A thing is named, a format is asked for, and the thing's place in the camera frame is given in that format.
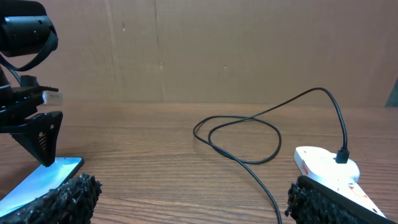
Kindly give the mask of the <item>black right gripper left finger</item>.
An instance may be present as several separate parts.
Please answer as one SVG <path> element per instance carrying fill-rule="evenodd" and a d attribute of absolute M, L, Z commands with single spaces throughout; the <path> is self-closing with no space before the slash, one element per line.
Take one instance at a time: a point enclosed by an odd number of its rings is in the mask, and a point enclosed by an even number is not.
<path fill-rule="evenodd" d="M 102 183 L 86 173 L 5 215 L 1 224 L 90 224 Z"/>

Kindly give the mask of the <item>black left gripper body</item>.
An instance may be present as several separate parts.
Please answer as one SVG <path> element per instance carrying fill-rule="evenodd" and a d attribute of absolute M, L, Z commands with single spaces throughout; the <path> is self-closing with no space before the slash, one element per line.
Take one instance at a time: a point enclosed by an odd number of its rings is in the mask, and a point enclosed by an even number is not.
<path fill-rule="evenodd" d="M 21 76 L 22 86 L 12 88 L 5 75 L 1 75 L 1 133 L 19 133 L 29 121 L 25 119 L 46 104 L 44 95 L 58 95 L 58 88 L 41 86 L 37 78 Z"/>

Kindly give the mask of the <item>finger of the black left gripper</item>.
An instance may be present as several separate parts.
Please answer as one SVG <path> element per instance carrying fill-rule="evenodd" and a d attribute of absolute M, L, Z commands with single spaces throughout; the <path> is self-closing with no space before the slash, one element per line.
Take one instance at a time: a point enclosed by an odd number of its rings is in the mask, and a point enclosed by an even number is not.
<path fill-rule="evenodd" d="M 43 166 L 55 161 L 57 138 L 63 119 L 61 111 L 40 113 L 11 131 L 11 136 Z"/>

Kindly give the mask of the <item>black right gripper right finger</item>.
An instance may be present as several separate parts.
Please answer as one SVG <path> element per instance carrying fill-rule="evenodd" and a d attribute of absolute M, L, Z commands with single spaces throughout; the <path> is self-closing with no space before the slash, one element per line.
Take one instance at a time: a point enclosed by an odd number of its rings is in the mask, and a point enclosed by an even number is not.
<path fill-rule="evenodd" d="M 297 224 L 397 224 L 301 175 L 288 191 L 285 216 Z"/>

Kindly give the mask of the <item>blue screen smartphone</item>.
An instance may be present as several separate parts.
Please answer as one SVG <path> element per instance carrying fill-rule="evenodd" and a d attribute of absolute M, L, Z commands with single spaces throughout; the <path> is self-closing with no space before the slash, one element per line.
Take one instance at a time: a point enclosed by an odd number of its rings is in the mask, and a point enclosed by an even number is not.
<path fill-rule="evenodd" d="M 1 218 L 56 189 L 71 179 L 84 164 L 82 157 L 56 157 L 54 163 L 39 165 L 1 199 Z"/>

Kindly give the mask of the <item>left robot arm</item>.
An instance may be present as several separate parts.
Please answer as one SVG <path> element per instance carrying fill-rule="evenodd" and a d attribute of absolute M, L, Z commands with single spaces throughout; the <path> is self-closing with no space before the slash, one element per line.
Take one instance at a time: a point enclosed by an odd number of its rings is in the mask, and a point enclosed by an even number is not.
<path fill-rule="evenodd" d="M 39 113 L 37 107 L 61 103 L 62 94 L 25 73 L 57 47 L 57 32 L 41 3 L 1 1 L 1 70 L 9 70 L 18 83 L 13 87 L 1 75 L 1 132 L 9 133 L 45 167 L 55 161 L 63 114 Z"/>

